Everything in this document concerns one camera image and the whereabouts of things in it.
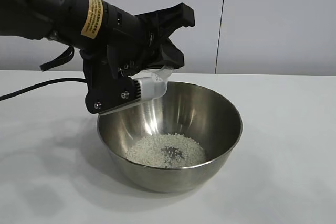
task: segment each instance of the white wall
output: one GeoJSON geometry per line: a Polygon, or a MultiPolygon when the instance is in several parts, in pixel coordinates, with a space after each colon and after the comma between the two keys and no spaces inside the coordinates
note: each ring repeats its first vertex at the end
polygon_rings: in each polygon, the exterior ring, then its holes
{"type": "Polygon", "coordinates": [[[336,75],[336,0],[225,0],[217,73],[336,75]]]}
{"type": "MultiPolygon", "coordinates": [[[[185,67],[180,72],[213,73],[215,69],[222,0],[105,0],[131,14],[172,7],[184,2],[195,10],[196,26],[181,28],[171,40],[185,54],[185,67]]],[[[0,38],[0,68],[39,69],[38,66],[55,58],[65,46],[48,41],[29,41],[20,38],[0,38]]],[[[81,70],[82,60],[74,60],[58,68],[81,70]]]]}

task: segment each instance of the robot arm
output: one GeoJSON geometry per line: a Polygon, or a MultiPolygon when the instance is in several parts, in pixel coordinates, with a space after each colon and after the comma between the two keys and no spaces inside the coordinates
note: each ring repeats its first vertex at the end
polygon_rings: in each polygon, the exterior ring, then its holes
{"type": "Polygon", "coordinates": [[[181,3],[131,15],[103,0],[0,0],[0,35],[48,38],[69,46],[43,71],[69,62],[80,49],[88,85],[86,106],[106,113],[141,100],[142,85],[130,76],[144,69],[184,66],[183,53],[169,40],[180,27],[195,25],[181,3]]]}

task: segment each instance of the bowl rim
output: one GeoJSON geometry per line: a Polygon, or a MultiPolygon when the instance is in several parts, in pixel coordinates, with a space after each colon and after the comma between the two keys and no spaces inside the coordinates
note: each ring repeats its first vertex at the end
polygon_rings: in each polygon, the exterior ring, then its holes
{"type": "Polygon", "coordinates": [[[241,117],[240,112],[238,111],[238,109],[233,105],[233,103],[231,103],[225,96],[219,94],[218,92],[216,92],[216,91],[214,91],[214,90],[211,90],[211,89],[209,89],[209,88],[206,88],[206,87],[197,85],[197,84],[187,83],[187,82],[182,82],[182,81],[169,81],[169,82],[170,82],[170,83],[183,83],[183,84],[188,84],[188,85],[197,86],[198,88],[202,88],[202,89],[207,89],[207,90],[209,90],[209,91],[212,91],[212,92],[217,93],[218,95],[220,95],[221,97],[223,97],[225,100],[227,100],[227,101],[232,105],[232,107],[235,109],[235,111],[237,112],[238,117],[239,117],[239,120],[240,120],[240,133],[239,133],[238,138],[237,138],[237,140],[235,141],[235,143],[234,143],[234,144],[233,144],[233,145],[232,145],[226,152],[220,154],[218,157],[215,157],[215,158],[213,158],[213,159],[211,159],[211,160],[208,160],[208,161],[206,161],[206,162],[204,162],[204,163],[201,163],[201,164],[198,164],[198,165],[185,166],[185,167],[181,167],[181,168],[162,168],[162,167],[155,167],[155,166],[142,165],[142,164],[139,164],[139,163],[130,161],[130,160],[128,160],[127,158],[122,157],[122,156],[120,156],[119,154],[117,154],[117,153],[115,153],[115,152],[113,152],[113,151],[111,150],[111,148],[110,148],[110,147],[107,145],[107,143],[103,140],[103,138],[102,138],[102,136],[101,136],[101,134],[100,134],[100,131],[99,131],[99,120],[100,120],[100,118],[101,118],[102,116],[104,116],[104,115],[99,115],[98,118],[97,118],[97,132],[98,132],[98,136],[99,136],[100,141],[101,141],[101,142],[103,143],[103,145],[107,148],[107,150],[108,150],[111,154],[113,154],[113,155],[115,155],[115,156],[117,156],[117,157],[119,157],[119,158],[121,158],[121,159],[127,161],[128,163],[131,163],[131,164],[133,164],[133,165],[137,165],[137,166],[140,166],[140,167],[145,167],[145,168],[149,168],[149,169],[155,169],[155,170],[187,170],[187,169],[193,169],[193,168],[197,168],[197,167],[201,167],[201,166],[204,166],[204,165],[213,163],[213,162],[217,161],[218,159],[220,159],[221,157],[226,156],[227,154],[229,154],[229,153],[233,150],[233,148],[238,144],[240,138],[242,137],[242,133],[243,133],[243,121],[242,121],[242,117],[241,117]]]}

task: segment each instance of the screw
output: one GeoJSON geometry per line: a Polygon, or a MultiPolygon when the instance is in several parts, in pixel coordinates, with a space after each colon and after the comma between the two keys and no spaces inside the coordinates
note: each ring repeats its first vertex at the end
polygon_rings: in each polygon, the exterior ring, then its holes
{"type": "Polygon", "coordinates": [[[57,31],[52,31],[48,40],[51,41],[51,40],[56,40],[57,39],[57,36],[58,36],[58,33],[57,31]]]}
{"type": "Polygon", "coordinates": [[[98,109],[101,109],[101,103],[100,102],[96,102],[93,107],[98,110],[98,109]]]}
{"type": "Polygon", "coordinates": [[[122,99],[128,99],[130,97],[129,92],[125,91],[121,93],[121,98],[122,99]]]}

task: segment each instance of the bolt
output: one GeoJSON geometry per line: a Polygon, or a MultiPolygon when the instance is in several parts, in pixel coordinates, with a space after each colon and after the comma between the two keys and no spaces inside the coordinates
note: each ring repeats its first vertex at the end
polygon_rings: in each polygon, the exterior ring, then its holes
{"type": "Polygon", "coordinates": [[[121,98],[122,99],[128,99],[130,97],[129,92],[125,91],[121,93],[121,98]]]}
{"type": "Polygon", "coordinates": [[[101,103],[100,102],[96,102],[93,107],[98,110],[98,109],[101,109],[101,103]]]}

